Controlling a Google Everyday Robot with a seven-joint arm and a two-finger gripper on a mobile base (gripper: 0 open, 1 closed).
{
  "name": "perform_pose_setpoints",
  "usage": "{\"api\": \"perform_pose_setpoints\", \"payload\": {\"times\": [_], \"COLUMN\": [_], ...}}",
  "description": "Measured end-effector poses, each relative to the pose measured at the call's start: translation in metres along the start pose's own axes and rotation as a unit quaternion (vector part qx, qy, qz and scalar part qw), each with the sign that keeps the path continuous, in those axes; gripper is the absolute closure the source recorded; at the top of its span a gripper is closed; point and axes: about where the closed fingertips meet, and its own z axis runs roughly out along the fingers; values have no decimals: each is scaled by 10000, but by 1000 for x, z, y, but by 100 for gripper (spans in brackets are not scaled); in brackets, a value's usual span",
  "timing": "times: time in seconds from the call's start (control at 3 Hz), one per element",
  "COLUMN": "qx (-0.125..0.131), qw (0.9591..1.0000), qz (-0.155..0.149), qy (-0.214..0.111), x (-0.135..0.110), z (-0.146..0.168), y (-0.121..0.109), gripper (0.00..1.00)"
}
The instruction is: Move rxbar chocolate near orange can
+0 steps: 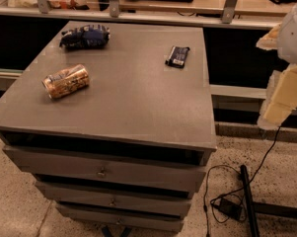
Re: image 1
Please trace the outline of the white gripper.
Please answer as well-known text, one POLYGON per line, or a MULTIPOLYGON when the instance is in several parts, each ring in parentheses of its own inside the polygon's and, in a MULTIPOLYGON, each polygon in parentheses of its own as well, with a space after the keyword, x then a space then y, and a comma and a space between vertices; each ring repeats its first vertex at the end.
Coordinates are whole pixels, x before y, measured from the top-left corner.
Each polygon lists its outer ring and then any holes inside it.
POLYGON ((284 17, 281 25, 274 26, 257 41, 256 47, 277 50, 281 59, 295 63, 289 64, 282 72, 274 70, 268 80, 258 126, 273 130, 280 127, 297 108, 297 3, 284 17))

